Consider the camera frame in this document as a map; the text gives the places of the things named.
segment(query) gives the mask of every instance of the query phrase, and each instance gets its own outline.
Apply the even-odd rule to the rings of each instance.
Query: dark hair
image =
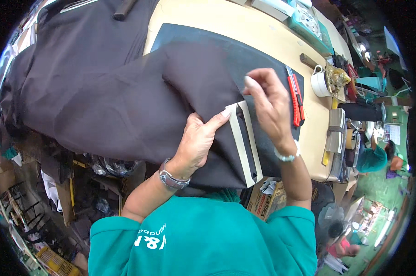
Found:
[[[385,147],[385,152],[387,159],[391,160],[395,156],[395,143],[392,140],[389,140],[387,146]]]
[[[328,235],[330,238],[336,238],[343,234],[343,223],[339,220],[336,220],[329,226]]]

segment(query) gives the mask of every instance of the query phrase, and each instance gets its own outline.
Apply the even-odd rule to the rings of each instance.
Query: black cutting mat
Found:
[[[289,90],[288,73],[286,71],[285,64],[245,43],[207,30],[164,23],[156,36],[151,52],[157,50],[162,45],[173,41],[198,42],[203,44],[208,43],[221,47],[223,51],[227,53],[225,66],[228,68],[240,91],[243,91],[244,89],[243,77],[246,73],[255,68],[265,67],[273,68],[283,85]],[[300,92],[303,98],[303,76],[294,70],[292,72],[297,76],[297,81],[299,82]],[[244,96],[244,98],[248,104],[249,113],[253,122],[254,136],[256,139],[257,151],[263,175],[280,177],[280,167],[278,165],[278,159],[274,155],[274,146],[258,124],[253,98],[251,96]],[[299,134],[300,128],[292,128],[292,135],[294,139],[298,140]]]

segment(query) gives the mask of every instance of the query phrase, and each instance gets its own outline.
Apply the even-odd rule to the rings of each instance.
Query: hand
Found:
[[[245,76],[244,95],[252,95],[257,119],[279,153],[296,152],[291,133],[291,97],[272,68],[254,69]]]
[[[214,134],[228,121],[230,115],[229,110],[224,110],[204,124],[197,113],[191,113],[176,155],[165,165],[166,170],[175,178],[188,179],[205,165]]]

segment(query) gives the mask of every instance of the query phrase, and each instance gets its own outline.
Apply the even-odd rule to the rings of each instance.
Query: left hand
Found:
[[[214,134],[228,121],[230,115],[230,111],[224,110],[204,124],[197,113],[191,113],[176,155],[166,164],[166,170],[175,178],[188,179],[205,165]]]

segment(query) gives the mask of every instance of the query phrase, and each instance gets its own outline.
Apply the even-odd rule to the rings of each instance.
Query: wristwatch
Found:
[[[295,145],[297,147],[297,153],[294,155],[290,155],[290,156],[285,156],[285,155],[281,155],[277,149],[274,147],[274,153],[276,154],[277,158],[282,161],[282,162],[292,162],[294,161],[294,159],[296,157],[300,156],[300,146],[299,146],[299,142],[297,140],[294,140]]]
[[[162,181],[163,184],[165,184],[166,186],[173,188],[173,189],[177,189],[177,190],[182,190],[183,188],[185,188],[186,186],[188,186],[191,177],[189,177],[189,179],[187,180],[182,180],[182,179],[177,179],[174,178],[168,171],[165,170],[165,164],[170,160],[171,158],[167,158],[161,165],[159,168],[159,178]]]

